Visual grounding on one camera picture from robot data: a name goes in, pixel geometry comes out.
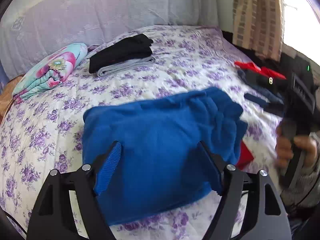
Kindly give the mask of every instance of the silver screw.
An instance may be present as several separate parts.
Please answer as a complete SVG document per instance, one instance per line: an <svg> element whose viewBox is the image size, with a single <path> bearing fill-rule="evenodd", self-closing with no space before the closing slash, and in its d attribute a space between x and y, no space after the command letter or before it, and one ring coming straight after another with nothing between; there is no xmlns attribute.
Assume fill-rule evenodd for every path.
<svg viewBox="0 0 320 240"><path fill-rule="evenodd" d="M227 169L228 169L229 171L235 171L235 170L236 170L236 167L235 167L234 165L232 165L232 164L228 164L228 165L227 165Z"/></svg>
<svg viewBox="0 0 320 240"><path fill-rule="evenodd" d="M58 171L56 169L50 171L51 176L56 176L58 174Z"/></svg>
<svg viewBox="0 0 320 240"><path fill-rule="evenodd" d="M82 166L82 170L83 170L83 171L88 171L88 170L90 170L90 169L91 169L90 164L85 164L85 165Z"/></svg>
<svg viewBox="0 0 320 240"><path fill-rule="evenodd" d="M260 173L260 175L263 176L263 177L265 177L265 176L268 175L268 173L267 173L265 170L261 170L261 171L259 171L259 173Z"/></svg>

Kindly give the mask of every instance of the gray sweater sleeve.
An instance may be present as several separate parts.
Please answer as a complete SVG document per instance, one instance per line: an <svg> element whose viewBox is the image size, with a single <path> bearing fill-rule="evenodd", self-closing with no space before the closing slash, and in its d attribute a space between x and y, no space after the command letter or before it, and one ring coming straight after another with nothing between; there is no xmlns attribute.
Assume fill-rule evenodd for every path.
<svg viewBox="0 0 320 240"><path fill-rule="evenodd" d="M302 168L300 177L293 189L283 190L281 198L285 206L297 205L308 194L312 187L313 189L309 195L298 206L313 207L320 201L320 179L318 179L320 171L320 131L310 133L310 136L317 142L317 159L310 168Z"/></svg>

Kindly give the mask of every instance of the human hand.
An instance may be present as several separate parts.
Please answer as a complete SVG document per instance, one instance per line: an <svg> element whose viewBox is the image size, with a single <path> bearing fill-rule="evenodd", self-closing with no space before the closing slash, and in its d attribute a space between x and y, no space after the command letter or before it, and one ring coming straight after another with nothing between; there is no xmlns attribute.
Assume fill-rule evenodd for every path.
<svg viewBox="0 0 320 240"><path fill-rule="evenodd" d="M276 165L285 168L288 166L289 161L293 158L293 152L291 150L291 142L284 136L282 136L281 126L276 129L277 144L276 153L277 160ZM304 150L306 157L304 159L304 167L311 167L317 158L317 143L309 136L295 136L293 138L294 144L300 149Z"/></svg>

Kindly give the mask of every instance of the person's arm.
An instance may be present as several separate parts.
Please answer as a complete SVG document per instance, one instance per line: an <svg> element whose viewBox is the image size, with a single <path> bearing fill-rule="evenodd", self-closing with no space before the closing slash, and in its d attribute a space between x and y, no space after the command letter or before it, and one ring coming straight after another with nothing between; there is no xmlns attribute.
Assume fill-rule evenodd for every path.
<svg viewBox="0 0 320 240"><path fill-rule="evenodd" d="M277 165L285 167L293 157L291 143L281 136L280 127L277 129L277 134ZM320 172L320 131L311 133L309 137L297 136L294 138L294 143L306 152L306 158L296 186L293 189L285 189L281 198L285 206L314 207L320 201L320 179L318 179Z"/></svg>

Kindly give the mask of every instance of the red fabric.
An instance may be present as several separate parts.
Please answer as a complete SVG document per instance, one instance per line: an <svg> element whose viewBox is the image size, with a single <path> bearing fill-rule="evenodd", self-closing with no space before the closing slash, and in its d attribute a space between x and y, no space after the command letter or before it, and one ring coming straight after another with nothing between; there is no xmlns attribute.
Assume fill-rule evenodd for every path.
<svg viewBox="0 0 320 240"><path fill-rule="evenodd" d="M243 63L243 62L235 61L235 65L239 66L241 69L250 69L266 77L286 79L284 75L281 75L280 73L266 67L259 68L253 62Z"/></svg>
<svg viewBox="0 0 320 240"><path fill-rule="evenodd" d="M240 158L238 163L236 164L236 167L242 170L246 165L248 165L250 162L254 160L251 152L248 150L246 145L243 141L241 141L241 152L240 152Z"/></svg>

